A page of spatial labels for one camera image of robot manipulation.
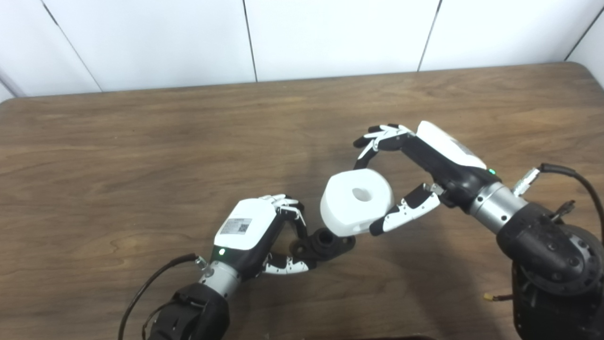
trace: wood grain tabletop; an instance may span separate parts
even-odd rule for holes
[[[12,99],[0,105],[0,335],[115,339],[124,309],[160,266],[209,257],[243,198],[287,193],[323,226],[333,174],[352,169],[370,125],[429,120],[513,184],[541,162],[578,170],[604,194],[604,93],[572,63]],[[401,153],[371,163],[397,198],[430,177]],[[598,232],[573,179],[543,175],[526,195]],[[284,229],[284,249],[294,233]],[[161,276],[149,312],[199,278]],[[261,275],[230,302],[227,340],[362,339],[423,334],[519,339],[505,294],[510,261],[494,235],[439,207],[300,275]]]

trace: white wall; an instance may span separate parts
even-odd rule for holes
[[[100,91],[40,0],[0,0],[0,79],[18,96]]]
[[[0,82],[40,96],[556,62],[604,7],[443,0],[434,20],[438,3],[0,0]],[[598,65],[598,39],[571,60]]]
[[[604,87],[604,15],[600,15],[568,60],[586,66]]]
[[[242,0],[44,0],[103,91],[254,82]]]
[[[8,89],[6,89],[6,87],[2,83],[0,83],[0,103],[7,99],[11,99],[12,97],[13,94]]]
[[[443,0],[420,70],[563,61],[604,0]]]
[[[246,0],[259,81],[417,71],[438,0]]]

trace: label sticker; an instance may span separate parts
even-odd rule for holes
[[[250,223],[251,218],[229,218],[220,234],[245,235]]]

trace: cable connector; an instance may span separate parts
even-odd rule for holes
[[[529,170],[526,175],[524,175],[524,177],[520,179],[520,181],[518,181],[516,185],[514,185],[514,188],[512,189],[512,193],[514,194],[514,196],[520,197],[524,195],[524,193],[527,192],[533,182],[537,180],[537,177],[539,177],[539,173],[540,170],[537,168]]]

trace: black cable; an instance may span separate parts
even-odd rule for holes
[[[147,325],[149,324],[149,321],[151,321],[151,319],[153,318],[153,316],[155,316],[160,310],[164,309],[165,306],[169,305],[169,304],[173,304],[175,303],[174,301],[169,301],[166,302],[165,304],[157,307],[154,311],[151,312],[151,314],[149,314],[149,317],[147,318],[147,320],[145,321],[145,323],[143,324],[143,330],[141,331],[141,336],[143,337],[143,340],[147,340]]]
[[[177,264],[181,264],[181,263],[185,263],[185,262],[192,262],[192,261],[195,261],[197,258],[198,258],[198,256],[195,255],[194,253],[186,254],[181,257],[177,257],[174,260],[171,260],[170,262],[168,262],[162,268],[159,268],[158,271],[156,271],[153,275],[151,275],[151,277],[147,280],[147,282],[145,282],[143,284],[143,286],[138,290],[136,295],[134,295],[134,298],[132,298],[132,301],[128,305],[128,308],[126,308],[126,311],[124,312],[124,316],[122,316],[122,318],[121,318],[120,330],[117,333],[118,340],[124,339],[124,330],[126,329],[126,321],[128,320],[128,316],[130,316],[130,313],[132,312],[134,305],[137,304],[138,300],[141,298],[141,295],[143,295],[145,290],[147,290],[147,288],[149,288],[151,283],[155,279],[157,279],[157,277],[160,276],[163,272],[176,266]]]
[[[566,166],[554,165],[548,163],[542,163],[539,167],[541,172],[550,172],[554,174],[562,174],[578,180],[590,194],[594,205],[596,206],[596,211],[598,212],[598,217],[600,218],[600,228],[602,233],[602,244],[604,244],[604,208],[602,208],[602,201],[600,201],[600,197],[598,193],[591,185],[591,183],[583,176],[578,174],[575,170],[571,168],[567,168]]]

